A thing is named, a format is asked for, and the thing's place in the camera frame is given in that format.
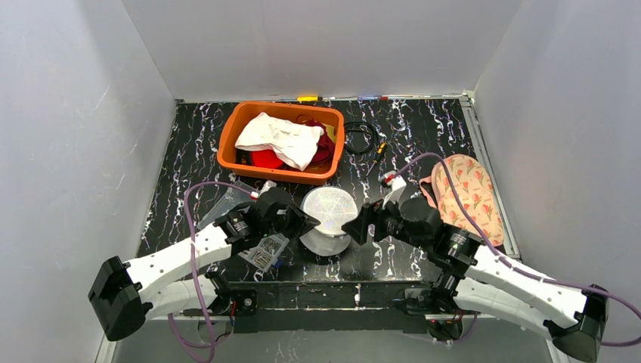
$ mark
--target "maroon fabric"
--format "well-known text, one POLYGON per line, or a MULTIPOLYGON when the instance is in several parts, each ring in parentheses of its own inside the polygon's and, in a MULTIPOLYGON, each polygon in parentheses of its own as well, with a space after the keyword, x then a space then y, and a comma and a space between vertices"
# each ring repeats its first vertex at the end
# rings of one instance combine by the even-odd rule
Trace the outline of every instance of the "maroon fabric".
POLYGON ((310 164, 322 163, 323 161, 331 158, 332 155, 334 155, 336 145, 334 144, 334 141, 332 141, 332 139, 327 136, 325 125, 319 123, 314 119, 305 121, 305 124, 307 126, 320 126, 323 128, 323 134, 320 136, 320 138, 318 139, 318 143, 316 144, 318 146, 318 150, 316 150, 316 154, 314 155, 314 157, 311 158, 310 164))

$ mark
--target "oven mitt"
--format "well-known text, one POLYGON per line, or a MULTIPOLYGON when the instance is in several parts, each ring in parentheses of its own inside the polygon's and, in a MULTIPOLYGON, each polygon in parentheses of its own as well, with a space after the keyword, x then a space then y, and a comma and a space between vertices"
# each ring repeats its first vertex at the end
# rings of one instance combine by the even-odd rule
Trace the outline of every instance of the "oven mitt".
MULTIPOLYGON (((452 155, 445 159, 445 163, 454 178, 454 186, 468 214, 483 228, 493 246, 502 245, 505 231, 494 203, 494 186, 488 172, 478 161, 466 155, 452 155)), ((477 234, 454 199, 441 163, 436 163, 432 175, 420 179, 419 185, 429 205, 438 208, 443 222, 477 234), (432 199, 432 195, 421 185, 422 183, 431 184, 435 199, 432 199)))

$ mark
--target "marble tabletop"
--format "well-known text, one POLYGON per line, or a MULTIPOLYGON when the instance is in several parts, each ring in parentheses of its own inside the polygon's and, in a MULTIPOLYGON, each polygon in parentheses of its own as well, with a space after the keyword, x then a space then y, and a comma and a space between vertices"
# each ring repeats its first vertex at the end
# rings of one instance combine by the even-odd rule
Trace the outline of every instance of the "marble tabletop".
MULTIPOLYGON (((236 103, 180 104, 169 139, 163 166, 150 206, 138 248, 138 256, 146 256, 189 237, 182 209, 184 192, 203 181, 233 182, 241 180, 259 188, 263 181, 239 177, 222 169, 216 161, 218 140, 236 103)), ((475 157, 460 101, 451 99, 391 100, 391 101, 321 101, 318 107, 340 111, 345 121, 367 121, 374 125, 381 140, 389 149, 380 168, 369 178, 364 174, 374 150, 365 155, 343 153, 339 170, 328 182, 345 189, 362 203, 378 200, 385 191, 378 182, 384 171, 398 169, 425 151, 444 157, 465 154, 475 157)), ((355 148, 365 146, 365 135, 348 134, 355 148)), ((407 188, 401 198, 423 197, 417 182, 429 175, 435 160, 422 160, 406 174, 407 188)), ((313 187, 279 182, 298 203, 313 187)), ((225 192, 224 188, 205 187, 191 201, 196 223, 225 192)), ((320 258, 307 250, 298 240, 291 240, 281 254, 283 264, 262 272, 239 256, 217 262, 208 268, 222 273, 230 282, 287 281, 287 282, 356 282, 356 281, 421 281, 434 278, 435 267, 426 254, 408 244, 387 238, 378 243, 368 242, 350 247, 338 256, 320 258)))

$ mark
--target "orange bin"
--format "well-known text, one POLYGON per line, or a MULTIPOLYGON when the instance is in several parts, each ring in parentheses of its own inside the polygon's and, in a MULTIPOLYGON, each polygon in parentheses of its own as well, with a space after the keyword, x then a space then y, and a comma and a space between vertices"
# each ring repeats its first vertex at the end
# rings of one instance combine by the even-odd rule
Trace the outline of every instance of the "orange bin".
POLYGON ((231 114, 225 127, 222 129, 220 148, 218 149, 218 163, 227 169, 231 169, 237 175, 251 176, 278 180, 281 182, 295 182, 311 185, 323 185, 327 179, 336 174, 339 167, 339 160, 342 149, 345 146, 345 120, 342 114, 331 108, 303 106, 300 104, 275 104, 272 102, 247 101, 239 103, 231 114), (331 160, 324 163, 309 166, 304 171, 266 169, 257 166, 236 164, 236 140, 245 126, 258 116, 261 112, 279 119, 287 119, 296 122, 296 117, 309 115, 314 120, 333 127, 334 135, 329 135, 336 141, 336 149, 331 160))

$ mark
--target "white wall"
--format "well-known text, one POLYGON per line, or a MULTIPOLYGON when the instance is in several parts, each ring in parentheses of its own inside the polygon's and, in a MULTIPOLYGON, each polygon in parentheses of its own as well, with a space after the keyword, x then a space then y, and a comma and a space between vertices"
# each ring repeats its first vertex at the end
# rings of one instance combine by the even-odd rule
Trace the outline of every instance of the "white wall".
MULTIPOLYGON (((525 261, 641 306, 641 2, 527 0, 478 84, 479 122, 525 261)), ((604 340, 641 321, 616 302, 604 340)), ((602 347, 599 361, 641 361, 602 347)))
POLYGON ((461 93, 522 0, 123 0, 175 98, 461 93))
POLYGON ((0 83, 2 361, 94 361, 87 293, 134 256, 173 98, 118 0, 3 2, 0 83))

